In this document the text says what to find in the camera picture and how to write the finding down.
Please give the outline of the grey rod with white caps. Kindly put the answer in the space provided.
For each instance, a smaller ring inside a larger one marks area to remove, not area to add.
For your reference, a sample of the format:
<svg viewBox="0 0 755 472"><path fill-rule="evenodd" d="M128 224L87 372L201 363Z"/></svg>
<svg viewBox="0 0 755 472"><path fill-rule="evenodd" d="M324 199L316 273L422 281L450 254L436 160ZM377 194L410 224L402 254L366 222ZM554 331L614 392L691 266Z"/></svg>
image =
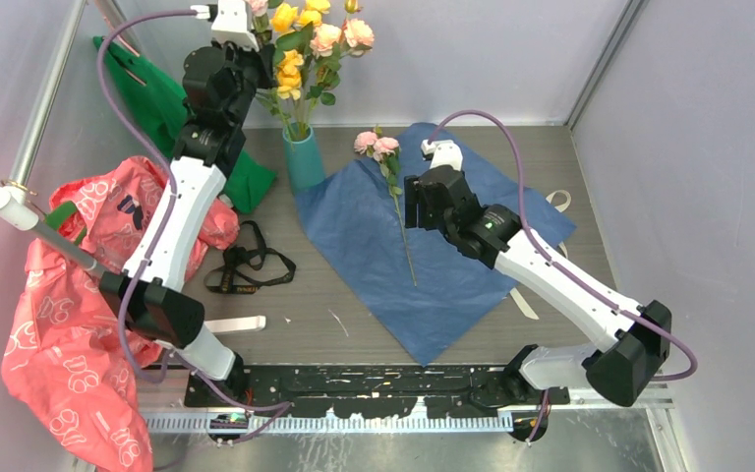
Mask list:
<svg viewBox="0 0 755 472"><path fill-rule="evenodd" d="M96 258L64 238L57 230L49 227L30 207L24 203L20 203L16 198L16 195L19 193L19 189L0 186L1 219L20 231L34 233L37 238L43 240L62 256L75 262L95 278L99 278L108 271L108 268ZM204 325L216 335L253 332L260 331L266 327L266 317L254 316L211 320L205 321Z"/></svg>

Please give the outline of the yellow cream flower stem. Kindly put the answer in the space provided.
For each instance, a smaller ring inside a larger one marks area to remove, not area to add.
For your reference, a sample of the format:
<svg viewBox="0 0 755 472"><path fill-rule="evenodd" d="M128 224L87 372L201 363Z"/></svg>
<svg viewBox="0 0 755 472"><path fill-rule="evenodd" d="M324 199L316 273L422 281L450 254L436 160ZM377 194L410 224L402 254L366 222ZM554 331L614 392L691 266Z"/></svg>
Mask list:
<svg viewBox="0 0 755 472"><path fill-rule="evenodd" d="M300 67L302 95L297 104L297 136L308 135L311 115L318 105L335 103L333 91L340 84L340 69L345 57L360 57L374 47L375 34L359 18L363 6L359 1L342 3L344 17L340 24L325 17L332 10L330 1L307 1L296 25L305 33Z"/></svg>

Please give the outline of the green cloth bag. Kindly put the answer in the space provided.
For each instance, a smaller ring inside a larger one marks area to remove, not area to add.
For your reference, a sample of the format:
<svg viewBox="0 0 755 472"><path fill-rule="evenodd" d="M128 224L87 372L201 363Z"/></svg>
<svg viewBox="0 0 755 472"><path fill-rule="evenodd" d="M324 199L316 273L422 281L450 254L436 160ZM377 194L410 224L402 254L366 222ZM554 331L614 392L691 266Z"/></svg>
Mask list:
<svg viewBox="0 0 755 472"><path fill-rule="evenodd" d="M212 129L193 122L182 82L170 79L109 37L96 36L92 42L135 124L161 156L172 163L191 157L218 169L226 178L222 192L233 207L243 214L256 209L276 174L247 155L243 129Z"/></svg>

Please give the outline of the pink flower stem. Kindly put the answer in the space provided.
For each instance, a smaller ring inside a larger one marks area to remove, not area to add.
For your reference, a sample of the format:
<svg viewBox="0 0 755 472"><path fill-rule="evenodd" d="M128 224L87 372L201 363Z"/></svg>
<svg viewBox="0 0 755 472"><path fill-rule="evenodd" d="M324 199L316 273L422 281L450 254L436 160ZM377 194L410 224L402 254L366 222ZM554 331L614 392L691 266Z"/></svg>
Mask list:
<svg viewBox="0 0 755 472"><path fill-rule="evenodd" d="M246 0L251 14L253 31L257 34L272 31L268 15L267 0Z"/></svg>
<svg viewBox="0 0 755 472"><path fill-rule="evenodd" d="M394 204L412 283L417 286L417 276L406 235L404 214L400 205L400 198L404 194L400 186L401 145L396 138L385 135L379 126L375 126L371 130L363 131L356 136L353 149L357 154L367 156L378 164L379 172L385 180L387 191Z"/></svg>

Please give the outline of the aluminium rail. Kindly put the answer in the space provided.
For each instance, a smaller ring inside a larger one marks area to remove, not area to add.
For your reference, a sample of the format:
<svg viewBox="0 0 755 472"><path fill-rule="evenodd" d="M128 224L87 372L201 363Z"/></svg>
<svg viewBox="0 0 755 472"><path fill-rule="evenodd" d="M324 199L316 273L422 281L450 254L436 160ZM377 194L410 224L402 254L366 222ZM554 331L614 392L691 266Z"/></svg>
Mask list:
<svg viewBox="0 0 755 472"><path fill-rule="evenodd" d="M626 372L533 387L510 365L256 365L246 371L254 411L224 402L197 376L175 382L179 406L145 406L153 433L243 435L507 433L539 439L540 406L570 409L671 407L666 388Z"/></svg>

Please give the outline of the silver metal frame pole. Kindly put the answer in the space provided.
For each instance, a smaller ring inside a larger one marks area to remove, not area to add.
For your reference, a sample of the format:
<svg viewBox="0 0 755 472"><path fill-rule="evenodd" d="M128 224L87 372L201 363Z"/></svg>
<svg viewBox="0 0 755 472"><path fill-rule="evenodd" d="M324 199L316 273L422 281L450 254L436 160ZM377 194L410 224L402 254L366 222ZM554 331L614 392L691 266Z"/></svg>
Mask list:
<svg viewBox="0 0 755 472"><path fill-rule="evenodd" d="M86 3L86 1L77 0L71 1L69 4L64 27L48 61L41 88L36 95L29 121L8 177L8 181L13 184L24 187L29 181Z"/></svg>

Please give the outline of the yellow rose stem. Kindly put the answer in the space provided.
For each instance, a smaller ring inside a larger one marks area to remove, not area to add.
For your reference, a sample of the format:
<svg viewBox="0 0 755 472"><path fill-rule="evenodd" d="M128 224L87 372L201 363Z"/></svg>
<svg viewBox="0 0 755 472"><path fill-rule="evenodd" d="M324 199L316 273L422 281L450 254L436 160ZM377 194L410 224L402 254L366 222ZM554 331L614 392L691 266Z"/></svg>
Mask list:
<svg viewBox="0 0 755 472"><path fill-rule="evenodd" d="M309 134L310 115L318 104L331 104L334 72L328 58L336 47L333 37L325 45L319 33L328 1L306 1L301 7L288 1L270 1L269 28L273 32L275 110L292 141Z"/></svg>

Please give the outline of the pink printed raincoat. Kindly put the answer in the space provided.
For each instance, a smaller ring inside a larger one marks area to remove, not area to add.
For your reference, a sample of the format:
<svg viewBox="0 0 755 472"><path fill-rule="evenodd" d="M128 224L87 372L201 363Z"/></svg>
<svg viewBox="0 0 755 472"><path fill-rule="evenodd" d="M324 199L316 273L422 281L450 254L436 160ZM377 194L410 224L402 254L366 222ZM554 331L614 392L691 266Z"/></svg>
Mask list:
<svg viewBox="0 0 755 472"><path fill-rule="evenodd" d="M120 270L148 226L166 178L143 156L111 172L73 181L50 197L68 205L56 227L101 264ZM134 367L161 347L117 332L117 314L97 281L41 240L30 243L27 282L14 315L1 377L53 438L101 471L149 471L148 429Z"/></svg>

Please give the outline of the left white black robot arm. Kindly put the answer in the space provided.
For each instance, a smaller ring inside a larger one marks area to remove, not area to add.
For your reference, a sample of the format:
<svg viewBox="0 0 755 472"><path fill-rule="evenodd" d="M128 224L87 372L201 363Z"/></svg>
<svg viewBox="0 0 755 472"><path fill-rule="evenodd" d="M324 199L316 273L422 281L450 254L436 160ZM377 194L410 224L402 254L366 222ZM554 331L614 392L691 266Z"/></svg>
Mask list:
<svg viewBox="0 0 755 472"><path fill-rule="evenodd" d="M126 312L126 328L176 349L210 378L209 393L225 406L246 396L243 362L205 326L203 304L182 290L204 219L246 143L242 126L250 106L258 90L275 84L274 51L272 44L253 50L228 43L187 56L187 116L167 162L165 190L122 273L100 279L108 305Z"/></svg>

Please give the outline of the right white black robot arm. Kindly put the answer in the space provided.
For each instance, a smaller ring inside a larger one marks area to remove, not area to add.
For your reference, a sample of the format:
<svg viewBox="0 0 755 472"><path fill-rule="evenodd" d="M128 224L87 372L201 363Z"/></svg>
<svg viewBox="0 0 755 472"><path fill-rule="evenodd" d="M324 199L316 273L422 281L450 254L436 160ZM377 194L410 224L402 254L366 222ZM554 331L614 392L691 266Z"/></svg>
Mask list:
<svg viewBox="0 0 755 472"><path fill-rule="evenodd" d="M531 344L508 363L503 379L518 403L544 390L589 387L632 406L669 354L669 309L620 295L557 253L503 205L481 205L463 172L448 165L404 180L408 228L439 231L464 257L524 285L574 323L588 343Z"/></svg>

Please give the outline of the teal ceramic vase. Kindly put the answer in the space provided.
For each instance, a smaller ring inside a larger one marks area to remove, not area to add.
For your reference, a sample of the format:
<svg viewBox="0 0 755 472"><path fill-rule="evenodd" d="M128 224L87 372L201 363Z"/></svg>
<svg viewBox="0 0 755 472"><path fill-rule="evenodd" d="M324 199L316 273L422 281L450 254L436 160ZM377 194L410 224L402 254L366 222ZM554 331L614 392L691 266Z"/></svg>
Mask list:
<svg viewBox="0 0 755 472"><path fill-rule="evenodd" d="M293 194L313 188L325 180L319 144L311 126L289 124L283 129L283 148Z"/></svg>

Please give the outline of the blue paper bouquet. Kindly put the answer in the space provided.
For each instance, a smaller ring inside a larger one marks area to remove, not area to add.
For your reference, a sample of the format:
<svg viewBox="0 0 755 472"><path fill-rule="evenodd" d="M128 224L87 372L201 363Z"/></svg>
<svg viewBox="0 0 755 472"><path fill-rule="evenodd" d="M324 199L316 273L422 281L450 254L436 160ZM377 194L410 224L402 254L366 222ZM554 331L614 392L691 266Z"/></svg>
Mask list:
<svg viewBox="0 0 755 472"><path fill-rule="evenodd" d="M296 199L309 254L290 294L311 322L315 362L502 363L530 343L562 346L577 329L546 302L536 320L514 282L463 258L435 231L403 229L377 165L351 129L321 129L327 177Z"/></svg>

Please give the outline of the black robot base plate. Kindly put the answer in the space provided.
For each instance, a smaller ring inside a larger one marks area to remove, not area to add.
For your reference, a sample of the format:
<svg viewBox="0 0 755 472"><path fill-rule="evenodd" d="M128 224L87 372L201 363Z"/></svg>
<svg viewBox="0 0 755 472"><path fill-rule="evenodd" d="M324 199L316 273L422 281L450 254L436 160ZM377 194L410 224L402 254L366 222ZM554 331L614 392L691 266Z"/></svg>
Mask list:
<svg viewBox="0 0 755 472"><path fill-rule="evenodd" d="M254 365L245 368L252 405L289 402L295 418L409 417L422 401L428 419L485 418L542 394L497 365Z"/></svg>

